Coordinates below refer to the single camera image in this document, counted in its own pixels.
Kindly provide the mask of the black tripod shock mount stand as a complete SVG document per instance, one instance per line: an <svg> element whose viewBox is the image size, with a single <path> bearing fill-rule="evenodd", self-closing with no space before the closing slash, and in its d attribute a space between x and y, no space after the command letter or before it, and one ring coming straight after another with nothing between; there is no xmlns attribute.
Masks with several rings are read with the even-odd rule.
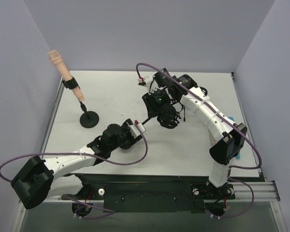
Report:
<svg viewBox="0 0 290 232"><path fill-rule="evenodd" d="M201 92L202 92L203 96L206 97L207 94L208 94L207 89L204 88L204 87L200 87L200 89L201 89ZM185 105L183 105L182 103L180 103L180 104L181 104L181 106L182 106L181 111L183 111L183 121L185 122L185 121L186 121L186 107L185 107Z"/></svg>

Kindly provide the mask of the black stand with beige microphone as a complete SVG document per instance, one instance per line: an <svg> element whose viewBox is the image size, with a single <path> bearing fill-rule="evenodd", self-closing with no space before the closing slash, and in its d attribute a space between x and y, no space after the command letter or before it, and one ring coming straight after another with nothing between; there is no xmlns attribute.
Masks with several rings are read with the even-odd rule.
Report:
<svg viewBox="0 0 290 232"><path fill-rule="evenodd" d="M79 84L75 80L75 78L72 77L70 80L63 79L62 83L67 89L70 89L74 93L74 95L76 96L76 98L78 99L80 103L81 110L83 111L83 114L80 116L80 119L79 119L81 126L86 129L95 127L99 122L99 119L100 119L99 115L94 111L87 110L87 107L83 103L83 101L85 100L85 97L79 87Z"/></svg>

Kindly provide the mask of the silver glitter microphone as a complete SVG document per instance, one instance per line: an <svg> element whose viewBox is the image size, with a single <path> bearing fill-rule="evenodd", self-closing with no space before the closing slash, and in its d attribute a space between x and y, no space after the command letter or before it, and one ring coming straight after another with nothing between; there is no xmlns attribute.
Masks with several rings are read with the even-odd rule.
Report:
<svg viewBox="0 0 290 232"><path fill-rule="evenodd" d="M211 131L208 131L208 132L209 132L209 139L210 139L211 146L213 146L217 143L217 140L215 139Z"/></svg>

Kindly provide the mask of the beige microphone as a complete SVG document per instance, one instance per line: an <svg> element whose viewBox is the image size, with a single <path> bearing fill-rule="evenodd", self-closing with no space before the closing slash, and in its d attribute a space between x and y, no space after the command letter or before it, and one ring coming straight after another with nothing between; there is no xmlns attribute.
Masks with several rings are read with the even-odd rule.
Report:
<svg viewBox="0 0 290 232"><path fill-rule="evenodd" d="M70 89L73 92L75 97L80 102L84 101L85 97L84 97L77 81L70 74L70 71L66 67L66 65L63 61L63 58L59 54L59 52L57 50L52 50L52 51L48 52L47 55L48 55L50 62L57 68L57 70L61 74L63 80L65 81L65 83L68 86L68 89Z"/></svg>

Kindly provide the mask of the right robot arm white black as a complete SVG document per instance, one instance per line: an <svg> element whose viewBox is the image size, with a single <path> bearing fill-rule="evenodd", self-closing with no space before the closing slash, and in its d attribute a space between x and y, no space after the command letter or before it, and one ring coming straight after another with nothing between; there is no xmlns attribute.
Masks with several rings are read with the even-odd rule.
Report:
<svg viewBox="0 0 290 232"><path fill-rule="evenodd" d="M162 69L152 77L140 77L138 84L147 89L142 96L146 105L148 118L156 118L162 127L173 129L179 124L180 113L174 105L179 103L183 108L192 111L207 127L214 139L209 153L214 160L207 194L216 198L224 191L223 185L228 181L230 166L244 145L243 135L247 127L237 125L223 115L210 101L207 90L187 74L168 78L168 71Z"/></svg>

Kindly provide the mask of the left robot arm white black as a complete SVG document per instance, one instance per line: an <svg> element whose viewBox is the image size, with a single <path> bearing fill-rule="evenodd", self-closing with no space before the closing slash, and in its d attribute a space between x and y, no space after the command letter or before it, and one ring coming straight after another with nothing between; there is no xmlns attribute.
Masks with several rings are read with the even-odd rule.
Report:
<svg viewBox="0 0 290 232"><path fill-rule="evenodd" d="M26 209L33 209L57 191L54 183L67 174L101 162L111 163L111 153L129 149L144 139L146 131L142 123L127 119L123 125L110 124L102 133L72 153L45 153L33 155L11 181L11 186Z"/></svg>

